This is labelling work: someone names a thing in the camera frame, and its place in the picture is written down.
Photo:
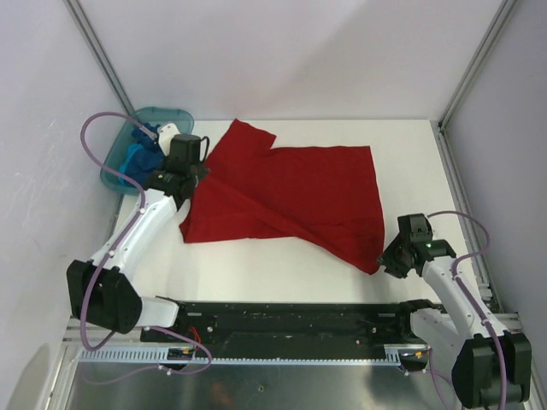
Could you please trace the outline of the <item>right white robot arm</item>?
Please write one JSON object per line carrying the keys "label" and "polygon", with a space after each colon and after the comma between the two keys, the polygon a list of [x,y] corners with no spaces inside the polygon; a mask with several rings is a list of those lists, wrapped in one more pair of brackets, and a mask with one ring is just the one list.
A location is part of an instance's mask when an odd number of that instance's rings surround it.
{"label": "right white robot arm", "polygon": [[513,333],[471,290],[459,272],[463,258],[444,239],[435,238],[424,214],[397,219],[398,233],[378,259],[385,272],[406,278],[415,271],[435,292],[442,307],[414,301],[396,318],[394,331],[405,343],[418,338],[444,360],[459,402],[468,409],[523,403],[531,393],[532,345]]}

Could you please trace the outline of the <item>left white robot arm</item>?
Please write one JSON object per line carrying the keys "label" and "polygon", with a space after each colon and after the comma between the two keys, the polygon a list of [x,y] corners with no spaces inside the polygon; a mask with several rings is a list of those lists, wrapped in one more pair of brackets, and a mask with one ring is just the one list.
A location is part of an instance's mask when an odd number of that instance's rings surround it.
{"label": "left white robot arm", "polygon": [[179,304],[165,297],[141,296],[132,281],[144,252],[158,232],[190,201],[209,173],[204,158],[210,139],[175,135],[170,150],[144,184],[133,216],[88,261],[73,261],[67,269],[72,315],[112,332],[127,334],[136,327],[159,326],[177,342],[189,331]]}

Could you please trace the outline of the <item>red t shirt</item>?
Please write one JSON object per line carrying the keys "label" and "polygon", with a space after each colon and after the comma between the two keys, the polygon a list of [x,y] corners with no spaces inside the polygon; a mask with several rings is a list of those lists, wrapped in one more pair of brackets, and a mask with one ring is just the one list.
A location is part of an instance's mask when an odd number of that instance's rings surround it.
{"label": "red t shirt", "polygon": [[275,140],[232,122],[179,226],[185,243],[297,237],[376,273],[385,227],[370,147],[276,148]]}

